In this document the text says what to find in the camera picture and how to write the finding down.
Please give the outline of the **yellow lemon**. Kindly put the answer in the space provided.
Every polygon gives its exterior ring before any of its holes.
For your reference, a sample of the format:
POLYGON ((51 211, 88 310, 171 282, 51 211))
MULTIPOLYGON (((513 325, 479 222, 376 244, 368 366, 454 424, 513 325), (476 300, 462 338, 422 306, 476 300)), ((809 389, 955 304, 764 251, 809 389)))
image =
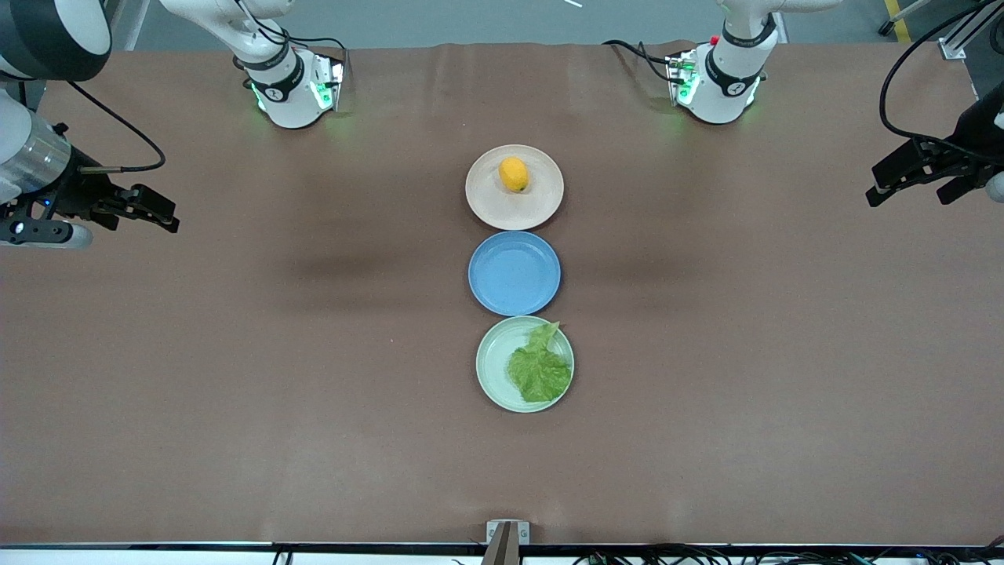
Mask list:
POLYGON ((520 193, 529 186, 529 168, 521 158, 509 156, 502 159, 497 172, 502 185, 509 191, 520 193))

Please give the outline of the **green lettuce leaf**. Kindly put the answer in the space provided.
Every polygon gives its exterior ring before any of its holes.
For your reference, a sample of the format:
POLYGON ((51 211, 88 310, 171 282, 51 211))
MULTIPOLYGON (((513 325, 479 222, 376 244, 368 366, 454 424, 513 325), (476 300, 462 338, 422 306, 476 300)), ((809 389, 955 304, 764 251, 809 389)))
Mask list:
POLYGON ((506 372, 525 402, 550 402, 558 399, 573 382, 573 368, 558 353, 550 350, 560 333, 560 324, 548 323, 534 328, 527 342, 510 355, 506 372))

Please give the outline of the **brown table cover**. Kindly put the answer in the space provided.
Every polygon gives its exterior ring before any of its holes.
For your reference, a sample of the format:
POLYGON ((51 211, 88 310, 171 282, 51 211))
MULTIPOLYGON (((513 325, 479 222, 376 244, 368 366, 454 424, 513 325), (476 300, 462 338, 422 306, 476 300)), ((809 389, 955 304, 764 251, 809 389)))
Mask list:
POLYGON ((876 208, 897 44, 778 47, 740 121, 606 46, 358 50, 276 128, 225 53, 86 88, 162 146, 180 230, 0 248, 0 542, 982 545, 1004 533, 1004 205, 876 208), (562 168, 541 414, 483 394, 474 161, 562 168))

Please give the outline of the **beige round plate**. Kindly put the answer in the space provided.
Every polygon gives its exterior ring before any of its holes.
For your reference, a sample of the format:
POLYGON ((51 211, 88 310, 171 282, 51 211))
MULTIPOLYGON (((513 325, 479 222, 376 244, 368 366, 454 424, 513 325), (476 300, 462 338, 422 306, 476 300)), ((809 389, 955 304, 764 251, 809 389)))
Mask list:
POLYGON ((472 164, 465 179, 465 195, 473 214, 501 230, 530 230, 556 214, 566 193, 562 169, 545 151, 526 144, 502 144, 485 151, 472 164), (518 158, 528 171, 522 191, 504 185, 499 168, 508 158, 518 158))

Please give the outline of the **blue round plate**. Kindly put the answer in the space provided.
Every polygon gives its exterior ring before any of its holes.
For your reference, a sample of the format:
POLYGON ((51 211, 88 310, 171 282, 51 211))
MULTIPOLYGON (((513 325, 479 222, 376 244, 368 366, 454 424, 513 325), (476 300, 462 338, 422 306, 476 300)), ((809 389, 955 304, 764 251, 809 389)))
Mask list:
POLYGON ((562 262, 542 237, 503 231, 476 248, 467 264, 467 283, 475 300, 496 315, 533 315, 557 296, 562 262))

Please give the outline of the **pale green round plate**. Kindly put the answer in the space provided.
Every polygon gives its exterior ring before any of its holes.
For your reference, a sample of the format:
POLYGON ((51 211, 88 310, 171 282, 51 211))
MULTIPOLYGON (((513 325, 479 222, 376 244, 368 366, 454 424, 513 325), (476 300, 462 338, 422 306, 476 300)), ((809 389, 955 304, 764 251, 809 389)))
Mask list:
MULTIPOLYGON (((527 342, 529 333, 537 326, 551 322, 538 317, 510 317, 502 319, 485 334, 478 347, 475 369, 482 390, 498 407, 513 414, 535 414, 555 405, 570 390, 571 384, 558 399, 550 402, 525 402, 507 376, 506 365, 510 355, 527 342)), ((551 342, 550 350, 558 353, 575 369, 573 347, 566 334, 560 333, 551 342)))

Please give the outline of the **aluminium frame profile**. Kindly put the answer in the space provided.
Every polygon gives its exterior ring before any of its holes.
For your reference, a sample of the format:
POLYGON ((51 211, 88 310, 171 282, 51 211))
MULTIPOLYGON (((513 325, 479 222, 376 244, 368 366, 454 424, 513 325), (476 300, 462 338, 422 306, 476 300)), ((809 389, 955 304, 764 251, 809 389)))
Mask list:
POLYGON ((964 60, 965 47, 984 30, 1004 16, 1004 0, 979 0, 953 20, 951 28, 940 36, 938 46, 944 60, 964 60))

